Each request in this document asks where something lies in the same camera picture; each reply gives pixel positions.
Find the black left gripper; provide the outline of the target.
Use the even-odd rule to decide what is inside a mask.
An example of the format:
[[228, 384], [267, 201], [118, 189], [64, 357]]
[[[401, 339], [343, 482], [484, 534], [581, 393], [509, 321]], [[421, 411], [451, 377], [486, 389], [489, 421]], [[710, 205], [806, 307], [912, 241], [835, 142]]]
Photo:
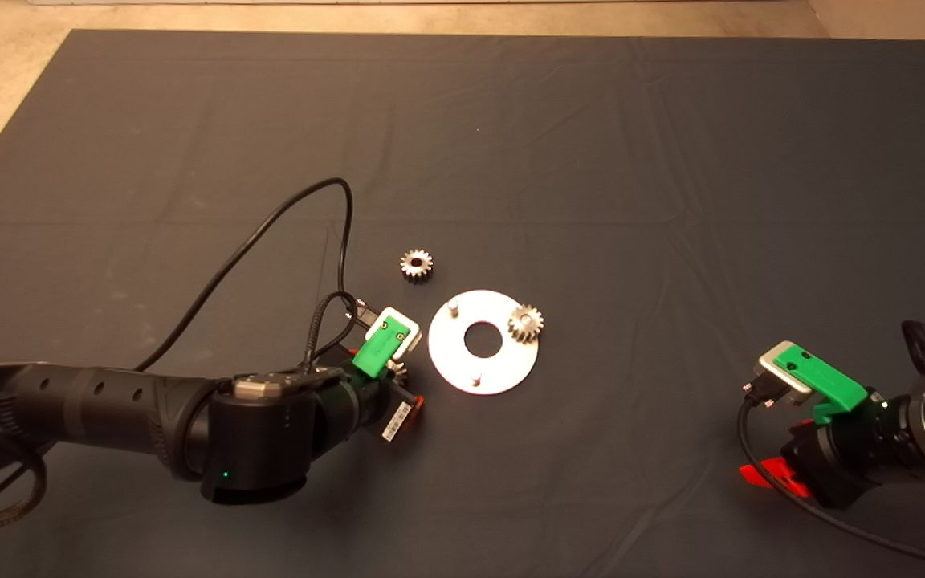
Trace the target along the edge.
[[418, 419], [425, 398], [409, 388], [409, 370], [390, 368], [381, 377], [368, 377], [356, 368], [346, 369], [348, 386], [357, 403], [350, 434], [365, 431], [379, 442], [390, 443]]

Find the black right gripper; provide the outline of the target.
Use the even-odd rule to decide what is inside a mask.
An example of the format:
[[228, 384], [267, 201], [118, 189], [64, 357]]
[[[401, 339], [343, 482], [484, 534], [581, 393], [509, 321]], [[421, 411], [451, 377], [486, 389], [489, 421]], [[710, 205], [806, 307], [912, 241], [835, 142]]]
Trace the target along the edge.
[[[793, 496], [814, 497], [827, 509], [846, 509], [887, 483], [878, 461], [886, 417], [884, 404], [862, 404], [830, 416], [826, 423], [794, 425], [792, 437], [781, 447], [782, 458], [764, 458], [761, 469]], [[740, 466], [739, 473], [752, 486], [773, 489], [751, 463]]]

